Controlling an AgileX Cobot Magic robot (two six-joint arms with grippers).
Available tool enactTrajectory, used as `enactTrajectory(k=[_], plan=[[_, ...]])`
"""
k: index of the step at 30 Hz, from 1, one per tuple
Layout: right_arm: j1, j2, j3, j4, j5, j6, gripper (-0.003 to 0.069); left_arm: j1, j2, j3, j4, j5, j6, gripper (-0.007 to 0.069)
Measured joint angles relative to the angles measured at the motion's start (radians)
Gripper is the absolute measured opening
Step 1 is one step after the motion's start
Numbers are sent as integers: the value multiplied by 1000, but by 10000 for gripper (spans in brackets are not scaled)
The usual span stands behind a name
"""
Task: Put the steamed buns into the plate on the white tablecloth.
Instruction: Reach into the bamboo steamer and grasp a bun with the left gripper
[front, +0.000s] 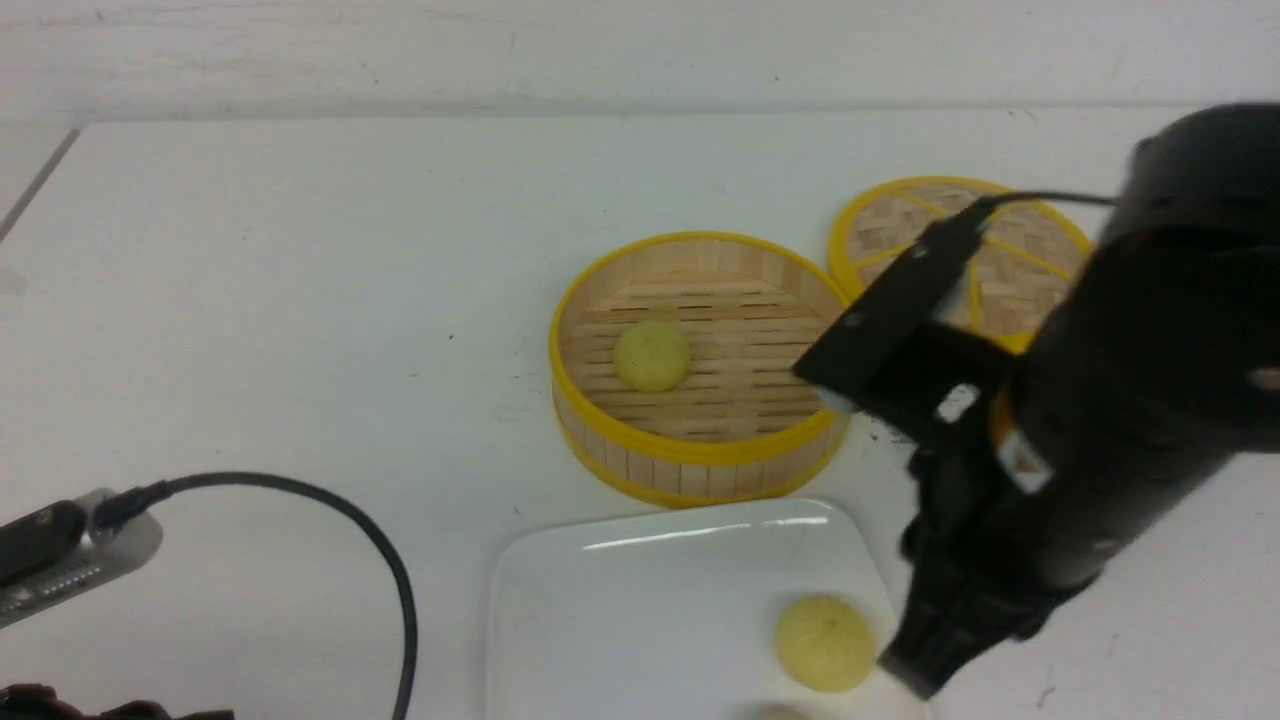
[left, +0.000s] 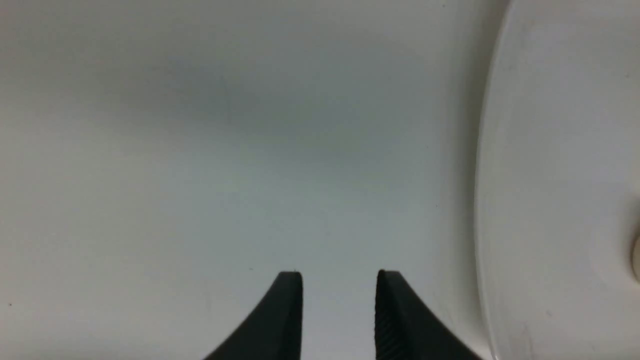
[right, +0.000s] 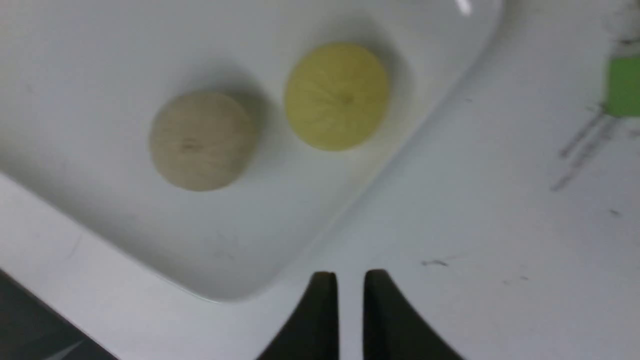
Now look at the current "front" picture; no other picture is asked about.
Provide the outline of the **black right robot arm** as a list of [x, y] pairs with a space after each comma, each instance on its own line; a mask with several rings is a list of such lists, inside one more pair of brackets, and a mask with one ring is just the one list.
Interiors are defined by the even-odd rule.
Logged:
[[918, 443], [902, 623], [922, 700], [1050, 615], [1239, 454], [1277, 452], [1277, 104], [1137, 145], [1103, 238], [1012, 356], [916, 331], [872, 378]]

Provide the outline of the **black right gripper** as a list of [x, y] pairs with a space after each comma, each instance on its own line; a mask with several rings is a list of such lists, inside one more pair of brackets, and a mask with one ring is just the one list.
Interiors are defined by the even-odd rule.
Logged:
[[996, 503], [1018, 492], [997, 460], [992, 404], [977, 398], [908, 464], [918, 510], [900, 552], [911, 580], [878, 664], [924, 701], [988, 650], [1032, 638], [1061, 603], [1061, 592], [1020, 566], [1014, 550], [983, 534]]

